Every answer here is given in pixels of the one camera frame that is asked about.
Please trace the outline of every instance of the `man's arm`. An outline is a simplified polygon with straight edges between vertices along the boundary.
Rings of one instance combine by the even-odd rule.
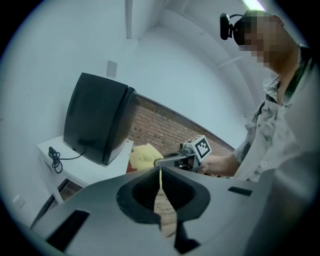
[[[201,163],[198,173],[233,177],[238,168],[239,165],[233,154],[224,156],[208,155]]]

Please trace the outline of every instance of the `white table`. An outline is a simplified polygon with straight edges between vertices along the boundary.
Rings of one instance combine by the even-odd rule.
[[[133,144],[133,141],[127,139],[121,152],[109,165],[97,164],[84,156],[73,160],[61,160],[63,164],[62,173],[68,180],[83,188],[93,183],[124,175],[127,172],[129,154],[131,153]],[[61,158],[74,158],[79,156],[79,153],[64,143],[63,136],[47,140],[37,145],[40,151],[40,162],[46,184],[56,201],[61,204],[63,199],[55,185],[53,174],[50,170],[50,168],[52,168],[52,159],[48,156],[49,147],[53,147],[57,152],[60,152]]]

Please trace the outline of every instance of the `brick wall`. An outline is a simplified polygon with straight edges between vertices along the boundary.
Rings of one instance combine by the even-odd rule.
[[[150,143],[162,155],[178,150],[183,143],[196,135],[205,135],[212,154],[225,156],[234,149],[209,131],[189,119],[144,97],[138,97],[140,106],[129,132],[134,146]]]

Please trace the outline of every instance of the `black monitor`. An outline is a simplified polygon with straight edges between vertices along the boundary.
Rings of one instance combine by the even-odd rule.
[[[138,104],[135,89],[82,73],[69,103],[63,140],[88,159],[108,165],[126,142]]]

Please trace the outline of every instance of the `electrical outlet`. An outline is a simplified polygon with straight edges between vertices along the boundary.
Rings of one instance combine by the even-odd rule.
[[[16,206],[18,206],[20,209],[25,205],[26,200],[21,195],[17,195],[14,199],[13,202]]]

